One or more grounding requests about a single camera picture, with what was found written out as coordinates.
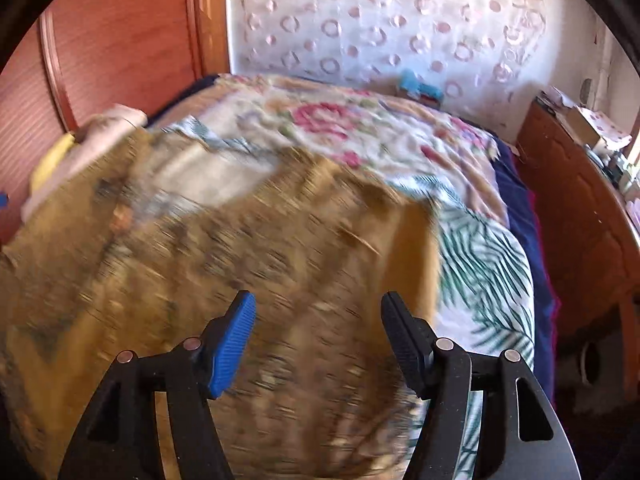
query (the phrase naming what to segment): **metal screw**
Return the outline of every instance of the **metal screw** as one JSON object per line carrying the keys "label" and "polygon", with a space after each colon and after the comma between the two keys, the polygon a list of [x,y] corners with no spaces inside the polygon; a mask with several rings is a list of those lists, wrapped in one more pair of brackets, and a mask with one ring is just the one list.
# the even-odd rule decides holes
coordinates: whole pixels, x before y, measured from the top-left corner
{"label": "metal screw", "polygon": [[133,359],[133,352],[131,350],[123,350],[116,357],[119,363],[128,363]]}
{"label": "metal screw", "polygon": [[520,360],[520,354],[517,350],[509,349],[504,353],[504,358],[507,359],[507,361],[511,361],[512,363],[517,363]]}
{"label": "metal screw", "polygon": [[436,346],[440,350],[453,350],[453,341],[451,339],[447,339],[446,337],[441,337],[436,341]]}
{"label": "metal screw", "polygon": [[202,343],[200,342],[200,338],[190,337],[184,340],[184,343],[182,343],[182,346],[184,347],[185,350],[192,351],[200,348],[201,344]]}

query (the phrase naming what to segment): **blue object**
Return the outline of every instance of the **blue object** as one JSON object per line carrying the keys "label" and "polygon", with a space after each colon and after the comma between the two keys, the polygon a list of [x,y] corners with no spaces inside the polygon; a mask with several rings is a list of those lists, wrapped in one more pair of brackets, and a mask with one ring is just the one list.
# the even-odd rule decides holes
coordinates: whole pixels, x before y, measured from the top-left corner
{"label": "blue object", "polygon": [[182,92],[180,92],[176,97],[171,99],[167,104],[165,104],[160,110],[158,110],[155,114],[148,118],[147,128],[151,128],[154,123],[162,118],[162,116],[167,113],[171,108],[180,104],[180,102],[184,101],[187,97],[191,97],[198,92],[209,88],[210,86],[215,85],[216,79],[218,79],[218,74],[210,74],[206,75],[203,78],[194,81],[192,84],[187,86]]}
{"label": "blue object", "polygon": [[225,315],[231,316],[225,333],[213,354],[213,370],[209,381],[209,391],[217,399],[231,386],[240,358],[244,352],[251,330],[255,321],[255,296],[251,293],[244,294],[239,303],[229,308]]}
{"label": "blue object", "polygon": [[420,82],[413,70],[403,70],[400,74],[400,82],[398,88],[407,92],[413,99],[419,99],[420,96],[426,96],[437,102],[442,102],[444,92],[439,88]]}
{"label": "blue object", "polygon": [[554,346],[556,296],[546,275],[538,223],[529,199],[529,189],[523,184],[513,163],[511,150],[495,137],[500,158],[492,161],[500,196],[507,205],[510,231],[520,242],[529,260],[533,279],[533,305],[536,319],[533,373],[553,402]]}

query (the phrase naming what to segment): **floral bedspread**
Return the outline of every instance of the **floral bedspread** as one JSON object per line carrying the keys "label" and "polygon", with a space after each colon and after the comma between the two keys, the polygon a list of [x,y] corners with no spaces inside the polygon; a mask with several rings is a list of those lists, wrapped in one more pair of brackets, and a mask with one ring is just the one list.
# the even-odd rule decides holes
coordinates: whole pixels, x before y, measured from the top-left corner
{"label": "floral bedspread", "polygon": [[487,132],[391,96],[284,76],[224,75],[160,126],[191,116],[216,137],[265,148],[302,145],[384,179],[428,174],[450,183],[468,209],[507,225]]}
{"label": "floral bedspread", "polygon": [[[442,256],[436,333],[467,351],[496,356],[516,349],[533,366],[529,263],[506,228],[490,163],[497,147],[488,133],[399,98],[280,76],[225,76],[174,108],[163,124],[257,160],[270,148],[305,146],[367,168],[416,200],[435,200]],[[424,403],[412,413],[407,459],[426,409]],[[481,413],[482,394],[473,392],[456,480],[473,476]]]}

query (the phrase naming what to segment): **wall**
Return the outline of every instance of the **wall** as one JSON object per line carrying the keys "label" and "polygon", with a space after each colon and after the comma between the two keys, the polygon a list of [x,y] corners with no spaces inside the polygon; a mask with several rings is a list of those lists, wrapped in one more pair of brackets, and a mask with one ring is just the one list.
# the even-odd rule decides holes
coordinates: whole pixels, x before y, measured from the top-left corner
{"label": "wall", "polygon": [[[228,0],[232,71],[288,73],[392,91],[399,73],[411,68],[446,91],[451,81],[460,82],[463,97],[448,95],[445,109],[511,140],[531,99],[546,84],[578,97],[594,49],[595,15],[584,0],[526,0],[525,9],[517,0],[438,0],[436,10],[422,16],[415,1]],[[465,2],[479,5],[475,26],[465,23],[465,16],[461,20]],[[351,11],[356,7],[354,19]],[[532,12],[542,16],[543,23],[525,25]],[[398,27],[398,17],[406,17],[406,24]],[[329,21],[333,28],[322,30]],[[528,34],[526,41],[517,44],[506,38],[505,23]],[[366,37],[373,27],[387,31],[384,41]],[[416,31],[429,42],[419,52],[410,43]],[[465,42],[474,50],[466,64],[456,56],[456,44]],[[433,70],[433,60],[443,59],[443,54],[449,57],[445,69]],[[502,64],[510,61],[505,54],[515,62],[508,67],[506,84],[499,80]],[[322,59],[329,58],[340,63],[339,73],[324,70]]]}
{"label": "wall", "polygon": [[579,101],[580,86],[595,77],[594,44],[596,13],[585,0],[545,0],[546,34],[535,60],[520,75],[526,87],[513,102],[508,127],[498,131],[505,140],[514,140],[520,131],[530,102],[540,89],[552,85]]}
{"label": "wall", "polygon": [[631,133],[640,107],[640,76],[618,42],[614,46],[609,76],[609,111],[611,120]]}

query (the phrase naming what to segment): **white patterned wallpaper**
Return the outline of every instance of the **white patterned wallpaper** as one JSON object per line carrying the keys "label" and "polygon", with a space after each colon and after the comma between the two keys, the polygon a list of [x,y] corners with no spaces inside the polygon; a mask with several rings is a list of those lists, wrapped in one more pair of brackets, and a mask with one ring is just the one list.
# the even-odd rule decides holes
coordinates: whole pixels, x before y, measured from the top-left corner
{"label": "white patterned wallpaper", "polygon": [[545,33],[543,0],[230,0],[235,73],[389,92],[410,68],[445,109],[500,123]]}

